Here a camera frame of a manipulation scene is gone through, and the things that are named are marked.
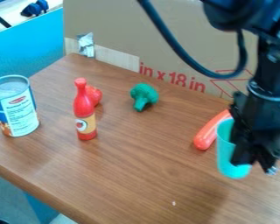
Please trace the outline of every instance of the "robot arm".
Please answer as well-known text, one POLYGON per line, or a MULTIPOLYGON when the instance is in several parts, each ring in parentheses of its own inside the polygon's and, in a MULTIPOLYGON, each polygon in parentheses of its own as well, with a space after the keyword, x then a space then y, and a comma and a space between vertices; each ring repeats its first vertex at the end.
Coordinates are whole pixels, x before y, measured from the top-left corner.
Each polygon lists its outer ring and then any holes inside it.
POLYGON ((171 34, 150 0, 138 2, 176 54, 208 77, 226 79, 240 74, 247 61, 242 30, 259 36, 258 65, 248 83, 248 96, 234 93, 230 106, 234 118, 230 140, 236 144, 231 163, 258 161, 266 173, 275 174, 280 159, 280 0, 201 0, 213 27, 238 33, 238 66, 227 75, 209 71, 195 61, 171 34))

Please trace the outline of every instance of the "teal cup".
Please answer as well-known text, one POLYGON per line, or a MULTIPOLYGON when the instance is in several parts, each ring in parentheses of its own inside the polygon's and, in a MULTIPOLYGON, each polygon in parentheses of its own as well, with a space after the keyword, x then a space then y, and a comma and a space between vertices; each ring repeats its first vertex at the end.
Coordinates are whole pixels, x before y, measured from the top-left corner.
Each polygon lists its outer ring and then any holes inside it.
POLYGON ((217 127, 217 166, 222 175, 231 179, 243 179, 250 173, 251 165, 234 166, 230 163, 235 150, 235 144, 229 142, 233 125, 234 119, 231 118, 220 122, 217 127))

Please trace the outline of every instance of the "red line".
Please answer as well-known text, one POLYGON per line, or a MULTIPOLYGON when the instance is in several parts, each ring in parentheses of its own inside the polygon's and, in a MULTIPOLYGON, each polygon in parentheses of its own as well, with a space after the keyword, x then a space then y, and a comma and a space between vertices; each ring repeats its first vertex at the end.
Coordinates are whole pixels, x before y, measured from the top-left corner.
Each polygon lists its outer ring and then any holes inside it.
POLYGON ((210 81, 248 81, 249 79, 224 79, 224 80, 210 80, 210 81))
POLYGON ((238 87, 236 87, 233 83, 231 83, 229 80, 227 81, 227 83, 229 85, 231 85, 232 87, 234 87, 236 90, 240 90, 238 87))
POLYGON ((213 84, 214 84, 219 90, 223 91, 224 94, 228 95, 230 98, 233 98, 233 97, 232 97, 229 93, 227 93, 223 88, 217 86, 217 84, 215 84, 214 82, 213 82, 213 84))
POLYGON ((216 73, 233 72, 234 70, 215 70, 216 73))
POLYGON ((245 69, 251 76, 253 76, 253 74, 248 70, 248 69, 245 69))

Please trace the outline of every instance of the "can label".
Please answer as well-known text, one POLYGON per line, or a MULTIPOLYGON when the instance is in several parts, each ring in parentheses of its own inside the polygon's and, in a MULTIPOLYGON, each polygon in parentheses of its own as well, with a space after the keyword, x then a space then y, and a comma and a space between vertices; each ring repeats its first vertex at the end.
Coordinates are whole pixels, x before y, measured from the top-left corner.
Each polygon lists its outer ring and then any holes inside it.
POLYGON ((89 117, 86 118, 78 118, 75 119, 75 125, 77 130, 81 134, 89 134, 96 129, 96 124, 95 124, 95 114, 92 114, 89 117))
POLYGON ((12 137, 28 135, 39 126, 29 87, 22 94, 0 100, 0 126, 5 135, 12 137))

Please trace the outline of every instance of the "tin can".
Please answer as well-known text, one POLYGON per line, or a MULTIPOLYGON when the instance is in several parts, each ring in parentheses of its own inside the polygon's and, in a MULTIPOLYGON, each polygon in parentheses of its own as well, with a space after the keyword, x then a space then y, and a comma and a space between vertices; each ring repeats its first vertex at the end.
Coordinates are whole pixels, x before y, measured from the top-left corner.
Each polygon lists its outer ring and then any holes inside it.
POLYGON ((39 126, 30 82, 22 75, 0 78, 0 126, 10 137, 28 135, 39 126))

